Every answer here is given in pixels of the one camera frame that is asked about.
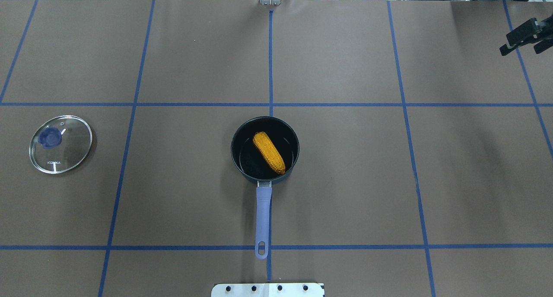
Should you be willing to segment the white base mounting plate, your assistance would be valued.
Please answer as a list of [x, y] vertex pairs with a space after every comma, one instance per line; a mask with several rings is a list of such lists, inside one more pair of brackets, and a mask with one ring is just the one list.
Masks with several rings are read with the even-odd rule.
[[320, 283], [243, 283], [216, 284], [212, 297], [324, 297]]

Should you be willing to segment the brown paper table cover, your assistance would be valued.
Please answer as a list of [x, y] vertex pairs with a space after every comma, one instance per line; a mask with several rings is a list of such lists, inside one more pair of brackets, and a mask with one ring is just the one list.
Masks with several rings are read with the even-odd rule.
[[[552, 295], [552, 51], [505, 57], [551, 2], [1, 1], [1, 295], [208, 296], [322, 282], [330, 297]], [[76, 168], [38, 171], [51, 118]], [[237, 128], [299, 157], [269, 254]]]

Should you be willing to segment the yellow corn cob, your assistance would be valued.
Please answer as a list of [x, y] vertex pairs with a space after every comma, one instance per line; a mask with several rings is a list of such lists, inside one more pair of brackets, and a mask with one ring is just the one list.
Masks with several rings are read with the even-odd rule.
[[255, 133], [253, 136], [253, 144], [260, 152], [261, 157], [263, 157], [271, 171], [275, 172], [277, 175], [284, 175], [286, 172], [284, 159], [268, 134], [264, 131]]

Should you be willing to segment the dark blue saucepan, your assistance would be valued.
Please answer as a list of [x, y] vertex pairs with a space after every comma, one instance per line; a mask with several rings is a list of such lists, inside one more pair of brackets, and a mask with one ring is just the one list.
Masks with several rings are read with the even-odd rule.
[[[282, 155], [286, 172], [277, 175], [271, 171], [253, 144], [255, 133], [264, 131]], [[296, 132], [285, 121], [271, 116], [259, 116], [244, 122], [231, 140], [231, 158], [240, 173], [256, 184], [255, 189], [255, 243], [257, 259], [267, 259], [270, 240], [270, 214], [273, 185], [288, 177], [299, 157]]]

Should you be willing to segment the glass pot lid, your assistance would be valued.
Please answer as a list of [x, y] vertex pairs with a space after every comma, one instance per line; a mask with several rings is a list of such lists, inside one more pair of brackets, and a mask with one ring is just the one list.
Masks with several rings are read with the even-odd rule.
[[92, 143], [92, 128], [83, 118], [57, 116], [40, 126], [31, 138], [28, 149], [30, 162], [43, 173], [64, 173], [86, 159]]

